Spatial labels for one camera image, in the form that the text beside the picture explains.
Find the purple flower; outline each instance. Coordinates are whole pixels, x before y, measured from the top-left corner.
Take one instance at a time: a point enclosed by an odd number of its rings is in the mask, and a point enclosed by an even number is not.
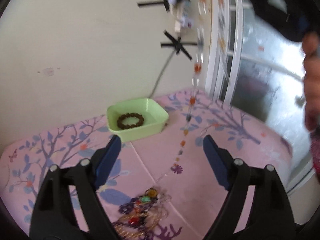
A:
[[[176,165],[171,167],[171,170],[173,171],[173,173],[181,174],[183,171],[183,168],[180,165]]]

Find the pink tablecloth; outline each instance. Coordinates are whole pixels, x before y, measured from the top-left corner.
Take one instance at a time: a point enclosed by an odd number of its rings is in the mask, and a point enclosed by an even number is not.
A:
[[[185,124],[189,98],[188,91],[158,98],[156,101],[170,115],[163,132],[122,145],[110,177],[98,191],[111,221],[119,217],[119,205],[153,186],[155,180],[173,165],[184,137],[181,129]],[[227,192],[218,185],[203,152],[202,141],[207,134],[233,157],[242,158],[251,166],[273,164],[282,182],[288,182],[291,147],[285,140],[257,119],[221,102],[211,102],[203,93],[197,99],[190,133],[179,161],[179,172],[169,172],[159,182],[171,200],[166,203],[169,216],[156,228],[155,239],[200,240],[219,212]],[[1,197],[26,233],[48,166],[53,163],[62,168],[73,166],[81,158],[90,158],[96,149],[105,147],[111,137],[105,116],[100,116],[44,131],[6,148],[0,159]],[[86,230],[75,190],[71,190],[71,195],[80,228]],[[252,196],[251,189],[238,230],[246,223]]]

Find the finger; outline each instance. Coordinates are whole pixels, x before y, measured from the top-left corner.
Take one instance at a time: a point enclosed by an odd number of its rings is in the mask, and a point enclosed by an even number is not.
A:
[[[317,98],[320,101],[320,82],[307,76],[304,80],[304,94],[307,101]]]
[[[308,74],[308,78],[320,78],[320,58],[306,57],[303,65]]]
[[[314,54],[319,46],[319,37],[315,32],[307,33],[302,40],[302,49],[307,56]]]
[[[309,131],[314,130],[318,126],[318,118],[320,115],[319,100],[310,100],[305,108],[305,125]]]

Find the brown beaded bracelet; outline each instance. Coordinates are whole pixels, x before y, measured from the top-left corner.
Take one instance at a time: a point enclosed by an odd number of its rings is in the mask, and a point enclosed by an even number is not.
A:
[[[123,124],[123,120],[124,119],[127,119],[129,117],[135,117],[135,118],[138,118],[139,121],[136,123],[136,124],[132,124],[132,125],[129,125],[129,124]],[[118,121],[117,121],[117,125],[120,129],[122,130],[126,130],[126,129],[130,129],[130,128],[135,128],[135,127],[139,127],[139,126],[142,126],[143,125],[143,122],[144,122],[144,118],[141,114],[137,114],[137,113],[128,113],[128,114],[123,114],[119,117]]]

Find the green plastic container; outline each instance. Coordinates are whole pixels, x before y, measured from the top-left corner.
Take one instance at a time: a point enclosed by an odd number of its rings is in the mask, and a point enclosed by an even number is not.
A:
[[[117,121],[121,115],[127,113],[141,114],[144,118],[143,125],[121,130]],[[110,106],[107,110],[107,118],[109,130],[118,135],[122,142],[128,142],[160,133],[169,119],[169,115],[156,101],[149,98],[140,98]],[[136,122],[137,119],[134,117],[123,121],[124,124],[134,124]]]

